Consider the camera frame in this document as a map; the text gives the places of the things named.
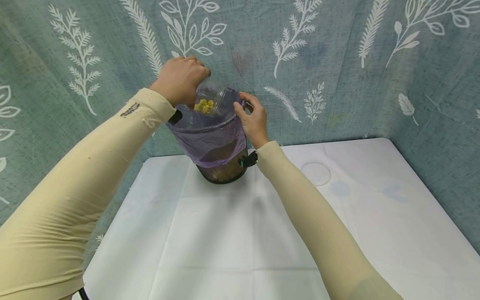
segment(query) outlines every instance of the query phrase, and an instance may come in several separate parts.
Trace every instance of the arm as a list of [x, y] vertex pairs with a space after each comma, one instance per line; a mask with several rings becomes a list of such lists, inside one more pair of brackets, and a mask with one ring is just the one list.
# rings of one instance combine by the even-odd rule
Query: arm
[[293, 226], [318, 266], [332, 300], [401, 300], [378, 274], [358, 244], [315, 186], [266, 135], [266, 112], [258, 99], [242, 93], [250, 104], [247, 115], [235, 111], [257, 148], [258, 167], [277, 191]]
[[150, 89], [81, 140], [37, 185], [0, 228], [1, 300], [68, 300], [84, 285], [85, 245], [131, 161], [173, 106], [195, 102], [209, 72], [195, 57], [168, 61]]

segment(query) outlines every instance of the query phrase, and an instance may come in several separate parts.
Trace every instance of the left hand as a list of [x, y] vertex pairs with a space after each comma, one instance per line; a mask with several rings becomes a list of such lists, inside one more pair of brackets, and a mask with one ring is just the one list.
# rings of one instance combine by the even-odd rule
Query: left hand
[[210, 69], [194, 55], [179, 56], [165, 63], [150, 89], [165, 97], [173, 107], [185, 104], [193, 109], [197, 87], [210, 75]]

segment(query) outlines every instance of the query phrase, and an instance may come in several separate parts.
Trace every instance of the white leaf print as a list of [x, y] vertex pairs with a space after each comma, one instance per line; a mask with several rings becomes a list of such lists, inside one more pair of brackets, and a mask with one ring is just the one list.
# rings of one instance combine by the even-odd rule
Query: white leaf print
[[426, 24], [428, 25], [428, 28], [430, 29], [430, 31], [434, 35], [437, 35], [437, 36], [444, 36], [445, 35], [445, 28], [442, 25], [442, 23], [440, 23], [440, 22], [432, 22], [432, 23], [426, 22]]
[[478, 13], [480, 12], [480, 0], [473, 0], [460, 8], [463, 13]]
[[168, 36], [170, 37], [170, 40], [172, 41], [172, 43], [177, 48], [180, 48], [180, 39], [179, 39], [178, 35], [173, 31], [173, 29], [171, 27], [168, 27], [167, 31], [168, 31]]
[[410, 48], [413, 48], [415, 46], [418, 46], [418, 44], [420, 44], [419, 41], [414, 41], [414, 42], [411, 42], [409, 44], [406, 44], [406, 45], [402, 46], [402, 48], [400, 48], [400, 49], [404, 49], [404, 48], [405, 49], [410, 49]]
[[418, 24], [425, 23], [434, 35], [444, 36], [445, 27], [440, 22], [442, 21], [440, 17], [451, 14], [456, 27], [469, 27], [470, 20], [460, 13], [472, 14], [480, 12], [480, 0], [465, 2], [464, 0], [407, 0], [405, 4], [407, 26], [405, 29], [399, 28], [400, 30], [397, 27], [395, 28], [397, 35], [396, 45], [385, 67], [388, 67], [393, 55], [399, 50], [413, 48], [420, 43], [419, 41], [405, 41], [405, 36], [409, 29]]
[[7, 140], [14, 132], [15, 130], [13, 129], [0, 129], [0, 142]]
[[287, 28], [283, 28], [283, 40], [288, 43], [290, 41], [290, 31]]
[[295, 111], [295, 108], [292, 105], [292, 102], [290, 101], [290, 99], [285, 94], [283, 94], [279, 90], [277, 90], [273, 87], [269, 87], [269, 86], [265, 86], [264, 90], [271, 93], [272, 95], [276, 96], [278, 99], [280, 99], [282, 101], [283, 105], [287, 108], [290, 116], [294, 120], [297, 120], [298, 122], [301, 123], [301, 121], [299, 119], [299, 116], [298, 116], [297, 112]]
[[21, 111], [15, 106], [4, 106], [0, 108], [0, 118], [13, 118]]
[[315, 31], [314, 24], [307, 24], [312, 22], [318, 12], [314, 12], [317, 7], [322, 3], [321, 0], [295, 0], [293, 5], [297, 8], [297, 11], [301, 13], [300, 21], [292, 14], [289, 18], [290, 25], [292, 26], [293, 36], [290, 36], [290, 31], [287, 28], [284, 28], [282, 32], [282, 40], [280, 42], [275, 41], [273, 43], [274, 53], [277, 56], [277, 61], [273, 71], [273, 75], [276, 78], [278, 71], [278, 66], [281, 61], [287, 61], [295, 58], [297, 55], [292, 53], [296, 52], [287, 52], [289, 48], [298, 48], [305, 46], [307, 42], [305, 40], [297, 40], [297, 37], [300, 33], [308, 34]]
[[100, 244], [103, 242], [103, 238], [104, 238], [103, 234], [96, 236], [95, 240], [98, 242], [98, 246], [95, 248], [95, 251], [97, 251], [98, 247], [100, 247]]
[[167, 14], [164, 13], [164, 12], [160, 12], [160, 14], [162, 15], [163, 19], [164, 19], [165, 21], [167, 21], [168, 24], [170, 24], [170, 25], [173, 26], [172, 18], [170, 18], [169, 15], [167, 15]]
[[205, 32], [207, 32], [209, 26], [210, 26], [210, 24], [209, 24], [209, 21], [208, 21], [208, 17], [206, 17], [204, 19], [204, 21], [202, 22], [202, 33], [201, 33], [201, 35], [203, 35]]
[[315, 25], [313, 25], [313, 24], [306, 25], [300, 31], [303, 32], [303, 33], [312, 33], [312, 32], [315, 31]]
[[402, 32], [402, 24], [399, 21], [395, 22], [395, 33], [400, 34]]
[[175, 26], [175, 30], [179, 33], [179, 36], [182, 36], [183, 31], [180, 22], [177, 19], [173, 19], [173, 25]]
[[0, 201], [2, 201], [2, 202], [5, 203], [5, 204], [10, 204], [10, 202], [8, 202], [7, 200], [5, 200], [3, 197], [0, 197]]
[[213, 36], [219, 36], [225, 31], [226, 28], [227, 28], [227, 24], [223, 24], [223, 23], [215, 24], [213, 25], [212, 30], [210, 30], [210, 34]]
[[462, 14], [452, 14], [453, 24], [459, 28], [468, 28], [470, 27], [470, 19], [467, 16]]
[[420, 33], [420, 31], [416, 31], [416, 32], [412, 33], [411, 35], [407, 36], [405, 38], [405, 40], [403, 41], [402, 45], [408, 44], [411, 41], [413, 41], [419, 35], [419, 33]]
[[223, 45], [223, 40], [217, 36], [209, 37], [208, 39], [214, 45]]
[[293, 31], [298, 30], [299, 21], [297, 20], [297, 17], [295, 17], [294, 14], [290, 15], [290, 24], [292, 25]]
[[60, 43], [66, 45], [67, 47], [69, 47], [71, 49], [76, 49], [76, 47], [77, 47], [76, 43], [72, 39], [69, 39], [69, 38], [64, 37], [64, 36], [60, 36]]
[[[160, 70], [163, 67], [162, 60], [160, 58], [160, 52], [156, 46], [155, 34], [152, 30], [147, 18], [145, 17], [144, 11], [140, 9], [136, 0], [120, 0], [123, 4], [123, 7], [127, 10], [128, 15], [133, 19], [137, 24], [137, 32], [142, 40], [144, 45], [145, 53], [147, 54], [148, 61], [150, 62], [151, 69], [154, 73], [154, 76], [157, 77], [160, 73]], [[162, 16], [170, 18], [165, 13], [161, 12]], [[94, 65], [100, 62], [100, 58], [97, 56], [87, 58], [87, 65]]]
[[100, 57], [98, 56], [92, 56], [92, 57], [89, 57], [87, 58], [86, 60], [86, 64], [87, 65], [90, 65], [90, 66], [93, 66], [95, 64], [98, 64], [99, 62], [101, 62], [102, 60], [100, 59]]
[[197, 38], [197, 24], [193, 24], [188, 33], [188, 42], [192, 44]]
[[196, 50], [198, 53], [203, 54], [203, 55], [205, 55], [205, 56], [208, 56], [208, 55], [212, 55], [212, 54], [213, 54], [213, 52], [210, 51], [210, 49], [209, 49], [209, 48], [206, 48], [206, 47], [200, 47], [200, 48], [197, 48], [197, 49], [195, 49], [195, 50]]
[[67, 57], [73, 61], [77, 66], [81, 67], [82, 66], [82, 62], [80, 61], [80, 58], [78, 56], [76, 56], [75, 54], [72, 54], [70, 52], [67, 52]]
[[92, 106], [90, 105], [89, 97], [93, 96], [93, 94], [98, 90], [99, 85], [95, 84], [93, 85], [95, 86], [95, 88], [92, 88], [92, 86], [87, 86], [87, 82], [90, 82], [95, 78], [99, 77], [100, 72], [88, 72], [87, 66], [100, 62], [100, 58], [91, 57], [93, 60], [91, 60], [90, 63], [87, 63], [95, 48], [93, 45], [88, 44], [91, 38], [90, 33], [87, 31], [81, 31], [81, 29], [78, 27], [78, 25], [80, 24], [80, 18], [78, 18], [76, 16], [76, 12], [72, 11], [71, 9], [66, 12], [67, 16], [65, 20], [67, 23], [65, 23], [65, 21], [63, 20], [63, 15], [60, 13], [60, 11], [53, 5], [48, 6], [48, 11], [57, 21], [51, 23], [54, 30], [56, 30], [60, 34], [66, 34], [65, 36], [59, 36], [60, 42], [71, 49], [77, 50], [78, 52], [78, 56], [71, 53], [69, 55], [68, 52], [67, 57], [75, 64], [77, 64], [76, 59], [80, 59], [81, 65], [79, 65], [79, 67], [81, 71], [77, 70], [76, 72], [73, 72], [72, 69], [75, 68], [69, 67], [70, 72], [75, 77], [74, 81], [76, 82], [76, 84], [73, 82], [69, 82], [69, 87], [76, 94], [81, 95], [84, 98], [88, 110], [91, 114], [96, 116], [96, 113], [93, 111]]
[[203, 8], [207, 12], [215, 12], [217, 11], [220, 6], [213, 1], [206, 1], [206, 0], [186, 0], [187, 3], [187, 11], [182, 12], [182, 7], [180, 6], [179, 2], [176, 1], [176, 4], [172, 4], [170, 1], [163, 1], [160, 7], [169, 12], [169, 13], [178, 13], [179, 19], [171, 18], [169, 15], [161, 12], [162, 17], [165, 21], [170, 25], [167, 26], [168, 28], [168, 36], [172, 41], [173, 45], [180, 50], [180, 53], [176, 51], [171, 51], [174, 57], [177, 56], [187, 56], [191, 50], [196, 51], [202, 55], [212, 55], [213, 52], [208, 49], [207, 47], [198, 47], [198, 44], [203, 40], [209, 40], [213, 45], [223, 45], [224, 42], [219, 37], [222, 34], [227, 25], [224, 23], [218, 23], [212, 26], [210, 32], [207, 33], [208, 28], [210, 26], [208, 17], [205, 17], [202, 21], [202, 28], [200, 31], [200, 36], [198, 36], [198, 27], [197, 24], [193, 24], [189, 26], [189, 21], [197, 8]]
[[216, 12], [220, 8], [218, 4], [212, 1], [199, 6], [205, 9], [207, 12]]
[[291, 60], [297, 57], [297, 55], [298, 55], [297, 52], [289, 52], [282, 57], [282, 60], [284, 61]]
[[9, 85], [0, 86], [0, 106], [5, 105], [10, 97], [12, 96], [12, 91], [10, 90]]
[[370, 49], [375, 41], [378, 28], [384, 18], [389, 0], [373, 0], [373, 7], [367, 19], [367, 25], [360, 41], [359, 57], [361, 59], [361, 67], [365, 68], [365, 59], [370, 53]]
[[275, 56], [277, 57], [280, 56], [281, 50], [280, 50], [280, 45], [278, 44], [277, 41], [273, 42], [273, 51], [275, 53]]
[[307, 99], [304, 99], [305, 110], [307, 111], [307, 118], [313, 121], [317, 119], [317, 115], [322, 113], [325, 109], [326, 103], [323, 102], [322, 91], [325, 87], [325, 82], [318, 84], [316, 89], [312, 90], [312, 93], [307, 92]]
[[408, 97], [400, 93], [398, 95], [398, 102], [400, 104], [400, 108], [402, 108], [403, 114], [406, 116], [412, 116], [413, 121], [418, 126], [419, 124], [417, 123], [417, 120], [415, 120], [415, 117], [413, 116], [413, 114], [415, 113], [415, 108], [413, 107]]
[[7, 167], [7, 158], [6, 157], [0, 157], [0, 172], [5, 170]]
[[160, 2], [160, 7], [164, 9], [166, 12], [169, 13], [176, 13], [178, 12], [177, 8], [172, 4], [170, 1], [162, 1]]

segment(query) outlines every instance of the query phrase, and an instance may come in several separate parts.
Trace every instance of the petri dish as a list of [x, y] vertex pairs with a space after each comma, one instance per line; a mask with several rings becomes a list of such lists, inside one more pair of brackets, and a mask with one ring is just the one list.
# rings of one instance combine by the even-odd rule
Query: petri dish
[[305, 163], [300, 171], [313, 183], [314, 186], [325, 185], [332, 179], [330, 169], [318, 161]]

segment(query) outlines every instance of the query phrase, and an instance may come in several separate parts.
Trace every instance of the purple plastic bag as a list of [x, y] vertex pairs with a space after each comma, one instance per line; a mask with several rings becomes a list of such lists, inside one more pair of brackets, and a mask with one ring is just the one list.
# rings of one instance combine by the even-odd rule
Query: purple plastic bag
[[184, 153], [199, 167], [226, 165], [247, 147], [240, 118], [233, 109], [233, 102], [244, 105], [244, 101], [234, 89], [227, 88], [224, 93], [214, 116], [178, 106], [182, 119], [175, 125], [168, 124]]

